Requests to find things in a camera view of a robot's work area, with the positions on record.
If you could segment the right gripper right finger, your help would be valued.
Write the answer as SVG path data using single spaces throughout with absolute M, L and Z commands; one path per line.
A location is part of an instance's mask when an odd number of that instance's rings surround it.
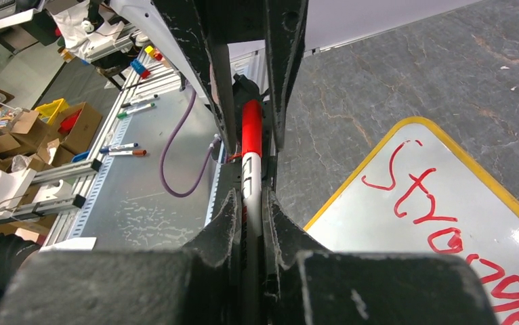
M 496 324 L 489 299 L 459 257 L 334 253 L 262 191 L 269 324 Z

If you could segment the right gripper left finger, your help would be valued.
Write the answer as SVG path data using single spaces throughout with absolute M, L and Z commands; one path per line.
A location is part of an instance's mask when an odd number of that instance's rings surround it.
M 239 324 L 236 190 L 174 250 L 46 251 L 13 278 L 0 324 Z

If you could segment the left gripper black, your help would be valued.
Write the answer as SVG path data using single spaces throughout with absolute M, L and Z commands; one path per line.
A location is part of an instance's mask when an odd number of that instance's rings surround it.
M 270 96 L 272 130 L 277 150 L 285 145 L 287 107 L 305 52 L 308 1 L 264 1 L 264 36 L 268 88 L 243 74 L 232 75 L 228 41 L 236 32 L 240 1 L 154 1 L 158 13 L 203 87 L 224 145 L 236 151 L 236 117 L 243 105 Z

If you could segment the red marker cap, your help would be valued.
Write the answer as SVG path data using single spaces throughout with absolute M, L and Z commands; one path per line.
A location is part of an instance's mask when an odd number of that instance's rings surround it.
M 242 112 L 242 155 L 255 153 L 262 157 L 262 105 L 251 100 L 243 106 Z

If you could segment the red whiteboard marker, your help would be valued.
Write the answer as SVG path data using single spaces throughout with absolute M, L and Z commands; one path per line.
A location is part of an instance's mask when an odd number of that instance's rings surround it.
M 243 157 L 241 171 L 242 209 L 242 298 L 243 324 L 259 324 L 260 317 L 260 237 L 262 230 L 261 158 L 255 152 Z

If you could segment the whiteboard with yellow edge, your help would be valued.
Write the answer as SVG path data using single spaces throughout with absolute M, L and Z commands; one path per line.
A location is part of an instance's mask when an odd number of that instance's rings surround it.
M 519 200 L 427 118 L 396 123 L 305 229 L 332 251 L 461 257 L 519 324 Z

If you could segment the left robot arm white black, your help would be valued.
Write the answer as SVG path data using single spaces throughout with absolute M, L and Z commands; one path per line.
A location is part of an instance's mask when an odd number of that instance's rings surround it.
M 111 1 L 204 98 L 230 152 L 237 141 L 231 43 L 264 41 L 272 133 L 285 142 L 287 106 L 305 52 L 307 1 Z

